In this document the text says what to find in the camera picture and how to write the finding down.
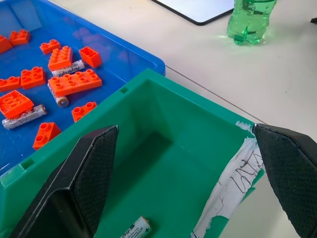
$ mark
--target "orange duplo block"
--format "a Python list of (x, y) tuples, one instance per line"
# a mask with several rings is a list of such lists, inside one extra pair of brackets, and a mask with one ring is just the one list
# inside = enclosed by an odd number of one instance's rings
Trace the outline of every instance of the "orange duplo block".
[(23, 89), (34, 88), (45, 84), (45, 73), (42, 67), (34, 67), (32, 70), (21, 72), (21, 86)]
[(8, 119), (18, 117), (21, 113), (31, 110), (33, 106), (29, 98), (16, 90), (0, 97), (0, 112)]
[(91, 67), (97, 68), (102, 63), (99, 53), (88, 46), (79, 50), (79, 54), (83, 61)]
[(71, 66), (72, 58), (73, 50), (70, 47), (64, 46), (61, 50), (54, 49), (49, 61), (50, 71)]
[(12, 44), (10, 43), (10, 41), (6, 37), (0, 35), (0, 54), (11, 48)]
[(0, 79), (0, 92), (14, 90), (20, 87), (20, 77), (11, 76), (7, 80)]
[(53, 52), (54, 49), (60, 49), (61, 45), (57, 40), (50, 40), (48, 43), (42, 43), (40, 46), (41, 51), (47, 55)]
[(76, 72), (74, 74), (65, 74), (62, 77), (53, 77), (49, 80), (50, 87), (57, 97), (81, 92), (91, 88), (103, 85), (101, 79), (92, 69), (85, 72)]
[(42, 123), (35, 137), (33, 149), (40, 149), (60, 133), (61, 130), (58, 128), (55, 122)]
[(12, 31), (9, 40), (13, 46), (17, 46), (29, 43), (30, 37), (30, 32), (22, 29), (19, 33)]
[(89, 113), (92, 109), (94, 109), (97, 106), (96, 102), (89, 102), (86, 105), (82, 107), (76, 107), (71, 111), (71, 114), (73, 115), (74, 122), (77, 122), (80, 120), (84, 115)]

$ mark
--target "table surface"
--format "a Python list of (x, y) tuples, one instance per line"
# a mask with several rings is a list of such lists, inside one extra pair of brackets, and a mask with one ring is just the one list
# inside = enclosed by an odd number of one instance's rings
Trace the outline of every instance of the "table surface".
[[(254, 122), (317, 141), (317, 26), (309, 23), (316, 0), (278, 0), (264, 40), (240, 47), (226, 37), (229, 16), (196, 26), (150, 0), (52, 1), (158, 56), (171, 80)], [(256, 187), (221, 237), (297, 238), (267, 176)]]

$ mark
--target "green plastic bin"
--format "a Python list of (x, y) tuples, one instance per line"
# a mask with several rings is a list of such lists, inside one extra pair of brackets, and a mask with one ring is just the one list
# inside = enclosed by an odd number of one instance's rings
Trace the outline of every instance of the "green plastic bin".
[[(118, 238), (143, 215), (153, 228), (149, 238), (187, 238), (226, 164), (252, 137), (238, 120), (253, 125), (146, 70), (0, 179), (0, 237), (9, 236), (81, 136), (117, 124), (111, 187), (95, 237)], [(205, 237), (218, 237), (227, 221), (214, 218)]]

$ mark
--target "silver battery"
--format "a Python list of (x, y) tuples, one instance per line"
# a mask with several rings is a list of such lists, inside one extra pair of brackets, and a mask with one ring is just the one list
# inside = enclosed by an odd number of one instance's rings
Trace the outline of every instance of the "silver battery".
[(64, 74), (71, 74), (85, 68), (84, 62), (80, 59), (75, 61), (71, 66), (52, 71), (53, 76), (62, 77)]
[(10, 130), (10, 129), (16, 128), (18, 126), (21, 126), (27, 122), (30, 122), (32, 120), (35, 120), (36, 118), (39, 118), (39, 117), (46, 115), (46, 114), (47, 114), (47, 111), (46, 111), (45, 107), (42, 104), (40, 104), (40, 105), (32, 108), (28, 112), (22, 113), (19, 118), (3, 119), (2, 125), (4, 126), (5, 129)]
[(67, 97), (65, 96), (62, 96), (62, 97), (57, 97), (54, 93), (54, 91), (52, 90), (51, 86), (50, 86), (50, 83), (48, 83), (48, 87), (49, 87), (49, 90), (51, 92), (51, 94), (53, 95), (53, 98), (55, 99), (57, 105), (60, 107), (60, 108), (64, 108), (64, 107), (67, 107), (68, 105), (68, 99)]
[(120, 238), (144, 238), (151, 230), (149, 221), (141, 216)]

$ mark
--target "green plastic bottle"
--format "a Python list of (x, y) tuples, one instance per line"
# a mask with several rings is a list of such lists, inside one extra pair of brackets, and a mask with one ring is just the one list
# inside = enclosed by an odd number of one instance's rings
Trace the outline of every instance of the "green plastic bottle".
[(277, 0), (235, 0), (227, 34), (237, 45), (245, 41), (257, 44), (269, 24), (269, 16)]

